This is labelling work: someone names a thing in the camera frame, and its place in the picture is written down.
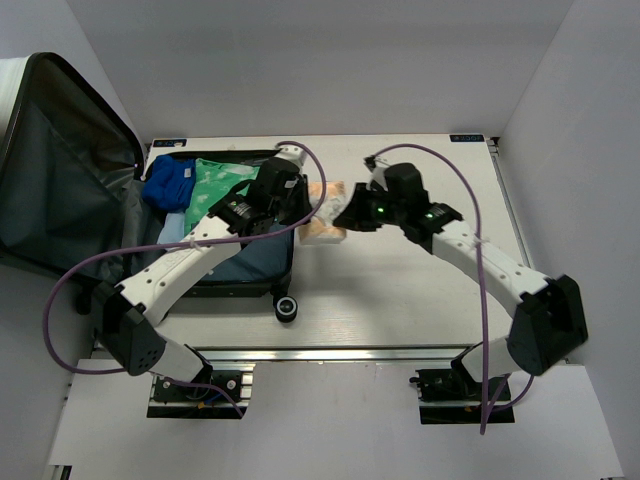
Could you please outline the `beige tissue pack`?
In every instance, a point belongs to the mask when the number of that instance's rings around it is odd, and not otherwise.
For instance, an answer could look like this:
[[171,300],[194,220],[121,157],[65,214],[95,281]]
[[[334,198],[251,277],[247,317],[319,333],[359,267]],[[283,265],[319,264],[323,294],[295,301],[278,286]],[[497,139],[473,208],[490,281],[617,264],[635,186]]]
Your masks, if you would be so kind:
[[343,181],[328,182],[325,199],[311,220],[298,228],[301,245],[339,244],[346,239],[347,231],[336,227],[334,221],[347,205]]

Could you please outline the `slate blue garment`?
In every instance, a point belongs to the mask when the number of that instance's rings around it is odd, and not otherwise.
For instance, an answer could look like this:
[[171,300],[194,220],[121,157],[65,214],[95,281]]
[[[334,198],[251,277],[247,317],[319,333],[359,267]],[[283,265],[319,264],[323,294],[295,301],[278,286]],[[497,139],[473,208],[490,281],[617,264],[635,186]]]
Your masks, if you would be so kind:
[[202,282],[255,283],[279,279],[291,269],[294,249],[292,231],[256,240],[219,264]]

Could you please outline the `green white tie-dye shirt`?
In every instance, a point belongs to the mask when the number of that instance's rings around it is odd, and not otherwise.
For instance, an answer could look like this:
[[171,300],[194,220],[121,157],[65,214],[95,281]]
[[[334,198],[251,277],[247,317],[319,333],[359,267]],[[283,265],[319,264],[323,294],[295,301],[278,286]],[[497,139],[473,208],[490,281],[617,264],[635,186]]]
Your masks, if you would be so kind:
[[208,213],[236,184],[256,178],[258,166],[221,163],[198,158],[195,160],[196,182],[189,207],[185,211],[184,234]]

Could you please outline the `royal blue towel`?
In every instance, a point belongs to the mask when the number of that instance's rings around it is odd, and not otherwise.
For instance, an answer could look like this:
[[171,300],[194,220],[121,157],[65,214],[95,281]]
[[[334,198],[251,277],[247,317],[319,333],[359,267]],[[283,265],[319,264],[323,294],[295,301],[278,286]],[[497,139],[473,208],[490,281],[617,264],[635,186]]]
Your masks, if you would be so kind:
[[175,159],[171,155],[158,156],[151,165],[151,176],[142,190],[142,200],[165,212],[186,210],[196,183],[194,158]]

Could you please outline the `light blue garment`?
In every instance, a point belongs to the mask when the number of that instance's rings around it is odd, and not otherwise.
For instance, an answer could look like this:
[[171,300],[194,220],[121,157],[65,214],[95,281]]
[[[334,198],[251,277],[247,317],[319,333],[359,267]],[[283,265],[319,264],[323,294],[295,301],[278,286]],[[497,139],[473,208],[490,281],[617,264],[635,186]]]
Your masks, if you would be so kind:
[[158,244],[181,242],[185,236],[185,212],[170,212],[166,214],[164,225],[157,238]]

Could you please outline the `black suitcase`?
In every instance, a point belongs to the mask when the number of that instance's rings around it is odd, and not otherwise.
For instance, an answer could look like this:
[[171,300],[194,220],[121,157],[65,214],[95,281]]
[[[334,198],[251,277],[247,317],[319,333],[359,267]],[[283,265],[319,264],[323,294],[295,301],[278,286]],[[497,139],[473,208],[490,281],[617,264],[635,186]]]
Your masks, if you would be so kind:
[[142,200],[160,155],[260,166],[269,150],[152,148],[62,57],[1,63],[1,259],[60,275],[73,266],[82,315],[94,287],[117,283],[159,257],[167,213]]

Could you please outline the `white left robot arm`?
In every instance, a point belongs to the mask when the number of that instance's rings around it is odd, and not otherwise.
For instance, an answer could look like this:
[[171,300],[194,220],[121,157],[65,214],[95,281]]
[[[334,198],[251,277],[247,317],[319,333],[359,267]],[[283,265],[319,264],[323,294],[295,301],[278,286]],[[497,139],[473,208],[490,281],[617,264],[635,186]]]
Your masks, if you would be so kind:
[[211,387],[210,367],[158,325],[206,277],[220,287],[238,285],[269,255],[287,255],[290,248],[276,248],[275,241],[289,238],[310,211],[299,162],[281,154],[267,159],[255,178],[225,193],[182,241],[138,273],[95,289],[97,339],[129,375],[164,376],[188,398],[202,398]]

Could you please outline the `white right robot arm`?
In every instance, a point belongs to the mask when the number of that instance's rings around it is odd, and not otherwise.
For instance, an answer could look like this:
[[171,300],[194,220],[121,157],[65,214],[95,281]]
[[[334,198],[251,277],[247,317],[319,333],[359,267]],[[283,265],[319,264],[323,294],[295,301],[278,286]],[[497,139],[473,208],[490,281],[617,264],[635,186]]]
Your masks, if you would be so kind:
[[553,279],[480,243],[458,211],[430,200],[414,165],[388,166],[374,157],[365,163],[371,178],[356,184],[335,225],[359,232],[399,227],[410,242],[484,286],[512,318],[507,335],[470,347],[452,361],[451,384],[459,396],[475,398],[488,379],[517,371],[540,376],[587,341],[575,280]]

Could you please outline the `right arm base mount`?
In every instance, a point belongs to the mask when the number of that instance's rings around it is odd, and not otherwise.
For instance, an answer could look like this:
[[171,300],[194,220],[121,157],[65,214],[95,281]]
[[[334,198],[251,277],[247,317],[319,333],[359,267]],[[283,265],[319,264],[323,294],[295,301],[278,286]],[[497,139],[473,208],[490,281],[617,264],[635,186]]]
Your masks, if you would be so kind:
[[480,425],[482,384],[452,369],[420,369],[409,378],[418,396],[422,425]]

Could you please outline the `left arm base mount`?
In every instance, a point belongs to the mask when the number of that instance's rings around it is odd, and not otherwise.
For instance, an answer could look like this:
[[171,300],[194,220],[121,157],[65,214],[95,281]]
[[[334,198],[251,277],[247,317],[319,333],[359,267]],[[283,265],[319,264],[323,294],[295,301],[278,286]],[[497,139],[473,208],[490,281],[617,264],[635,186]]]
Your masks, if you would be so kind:
[[153,380],[147,407],[152,419],[239,420],[251,398],[253,373],[248,370],[214,370],[211,388],[188,388],[164,377]]

